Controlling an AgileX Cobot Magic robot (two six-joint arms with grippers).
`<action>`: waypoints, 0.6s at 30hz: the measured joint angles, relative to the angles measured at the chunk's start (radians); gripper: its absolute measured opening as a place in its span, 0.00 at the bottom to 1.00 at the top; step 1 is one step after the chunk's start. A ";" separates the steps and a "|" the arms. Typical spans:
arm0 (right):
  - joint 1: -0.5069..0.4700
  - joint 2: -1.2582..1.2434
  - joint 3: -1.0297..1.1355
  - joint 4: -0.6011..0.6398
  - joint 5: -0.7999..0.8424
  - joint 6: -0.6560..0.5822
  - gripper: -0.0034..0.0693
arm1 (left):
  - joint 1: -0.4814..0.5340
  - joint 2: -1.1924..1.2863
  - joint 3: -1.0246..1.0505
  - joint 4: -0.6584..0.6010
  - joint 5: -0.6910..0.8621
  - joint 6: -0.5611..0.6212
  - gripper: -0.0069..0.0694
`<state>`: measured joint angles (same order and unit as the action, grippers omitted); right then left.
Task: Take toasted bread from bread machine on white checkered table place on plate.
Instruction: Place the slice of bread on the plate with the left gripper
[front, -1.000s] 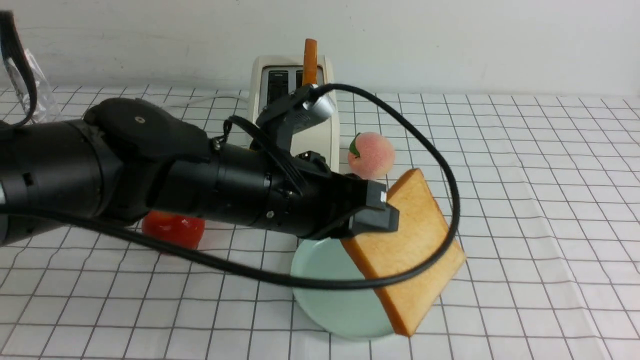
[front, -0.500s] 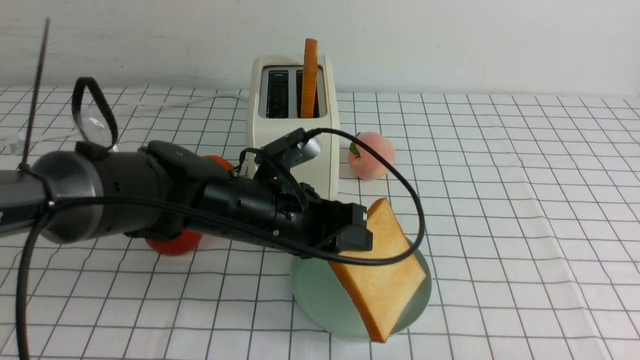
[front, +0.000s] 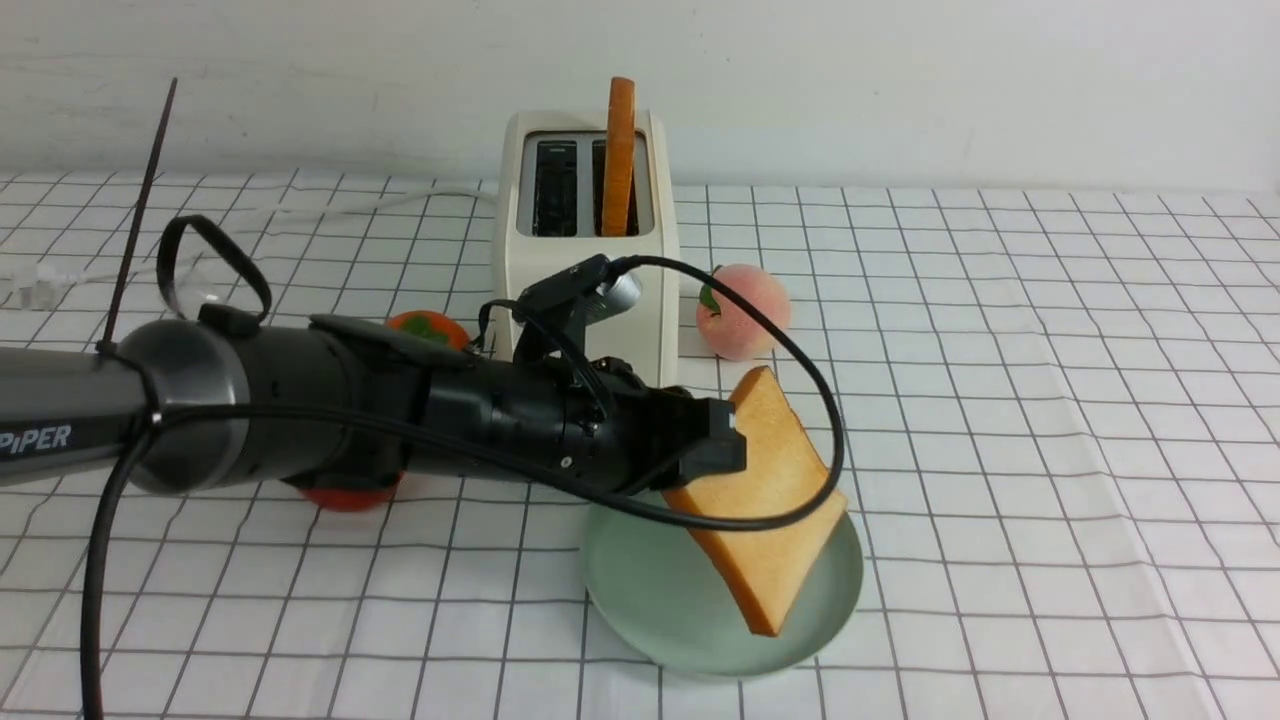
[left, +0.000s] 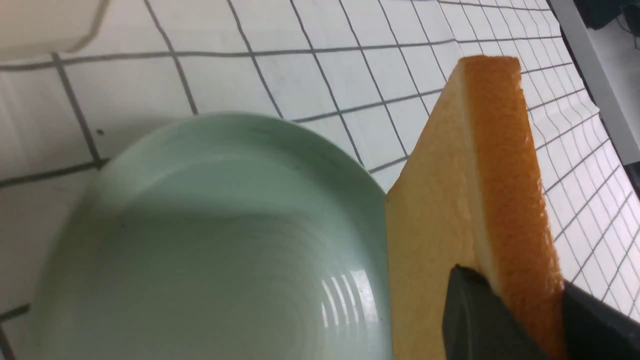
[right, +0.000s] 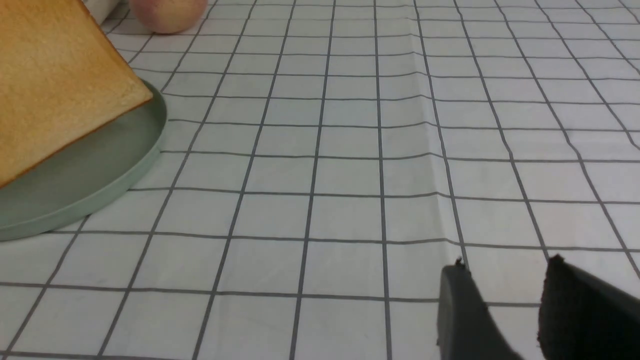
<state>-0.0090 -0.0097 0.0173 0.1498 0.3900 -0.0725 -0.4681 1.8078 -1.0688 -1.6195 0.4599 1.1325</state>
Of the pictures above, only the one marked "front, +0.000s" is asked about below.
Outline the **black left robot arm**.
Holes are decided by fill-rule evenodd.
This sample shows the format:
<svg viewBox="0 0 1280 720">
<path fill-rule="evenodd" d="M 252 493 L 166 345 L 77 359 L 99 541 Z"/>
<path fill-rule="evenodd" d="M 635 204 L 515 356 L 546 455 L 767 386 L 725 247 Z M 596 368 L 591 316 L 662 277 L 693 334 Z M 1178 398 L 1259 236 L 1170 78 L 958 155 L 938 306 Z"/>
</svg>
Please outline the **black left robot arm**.
<svg viewBox="0 0 1280 720">
<path fill-rule="evenodd" d="M 577 482 L 623 496 L 741 471 L 748 443 L 723 400 L 558 357 L 507 363 L 371 322 L 260 325 L 218 309 L 164 319 L 104 354 L 3 350 L 4 486 L 105 468 L 156 420 L 251 407 L 164 430 L 131 473 L 155 495 L 282 480 L 375 493 L 407 473 Z"/>
</svg>

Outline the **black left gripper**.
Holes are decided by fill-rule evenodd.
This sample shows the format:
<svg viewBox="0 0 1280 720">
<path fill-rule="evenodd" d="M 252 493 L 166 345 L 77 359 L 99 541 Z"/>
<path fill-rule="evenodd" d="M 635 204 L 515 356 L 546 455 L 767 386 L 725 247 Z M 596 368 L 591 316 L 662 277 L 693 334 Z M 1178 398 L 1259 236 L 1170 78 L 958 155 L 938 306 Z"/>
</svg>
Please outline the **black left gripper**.
<svg viewBox="0 0 1280 720">
<path fill-rule="evenodd" d="M 603 415 L 567 363 L 476 359 L 430 373 L 430 428 L 457 443 L 517 457 L 621 495 L 742 471 L 748 442 L 736 409 L 676 387 L 652 388 L 627 363 L 596 364 L 614 409 Z"/>
</svg>

